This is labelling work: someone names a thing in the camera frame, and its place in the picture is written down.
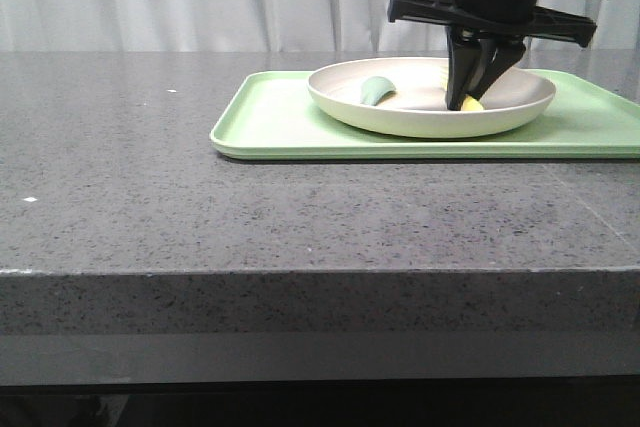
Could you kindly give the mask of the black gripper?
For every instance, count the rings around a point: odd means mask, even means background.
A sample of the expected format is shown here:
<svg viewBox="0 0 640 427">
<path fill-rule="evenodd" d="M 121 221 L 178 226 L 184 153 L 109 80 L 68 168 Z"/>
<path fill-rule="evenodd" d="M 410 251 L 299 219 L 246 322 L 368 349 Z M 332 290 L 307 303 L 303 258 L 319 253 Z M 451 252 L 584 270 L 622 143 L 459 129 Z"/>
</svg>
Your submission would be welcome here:
<svg viewBox="0 0 640 427">
<path fill-rule="evenodd" d="M 523 57 L 523 41 L 479 41 L 472 33 L 535 37 L 586 47 L 596 31 L 588 17 L 540 7 L 539 0 L 389 0 L 388 20 L 446 27 L 446 107 L 459 111 L 468 94 L 481 98 Z"/>
</svg>

